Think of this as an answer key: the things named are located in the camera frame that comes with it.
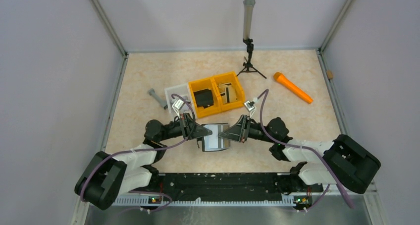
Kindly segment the white credit card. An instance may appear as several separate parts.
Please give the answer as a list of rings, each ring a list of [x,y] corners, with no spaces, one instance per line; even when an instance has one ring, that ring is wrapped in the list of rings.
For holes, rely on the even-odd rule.
[[[219,138],[218,134],[221,133],[226,124],[206,124],[205,128],[212,131],[212,135],[205,136],[206,146],[203,148],[205,152],[222,151],[228,148],[223,138]]]

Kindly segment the black leather card holder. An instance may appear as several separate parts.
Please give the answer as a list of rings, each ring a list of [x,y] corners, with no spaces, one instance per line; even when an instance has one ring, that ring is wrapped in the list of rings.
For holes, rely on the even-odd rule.
[[[203,152],[224,151],[231,147],[229,140],[219,137],[219,134],[229,127],[228,123],[203,124],[203,127],[212,132],[211,135],[204,136],[197,140],[198,148]]]

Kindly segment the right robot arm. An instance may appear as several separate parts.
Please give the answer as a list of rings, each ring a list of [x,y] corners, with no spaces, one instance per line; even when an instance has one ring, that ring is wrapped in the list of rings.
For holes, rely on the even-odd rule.
[[[346,134],[331,141],[309,141],[290,137],[284,121],[276,117],[262,125],[247,115],[219,133],[219,138],[245,143],[251,138],[272,143],[271,155],[278,161],[297,162],[290,184],[304,191],[314,184],[341,184],[363,194],[381,167],[379,159]]]

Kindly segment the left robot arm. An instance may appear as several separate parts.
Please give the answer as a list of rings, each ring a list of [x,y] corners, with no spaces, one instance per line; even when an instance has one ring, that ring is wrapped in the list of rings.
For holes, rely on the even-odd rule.
[[[210,135],[212,131],[196,123],[195,116],[189,113],[168,124],[152,119],[145,126],[145,140],[139,146],[113,154],[97,152],[76,182],[74,191],[81,201],[101,210],[109,208],[119,195],[136,188],[153,192],[158,188],[159,179],[151,165],[162,159],[170,148],[161,142],[181,136],[184,143]]]

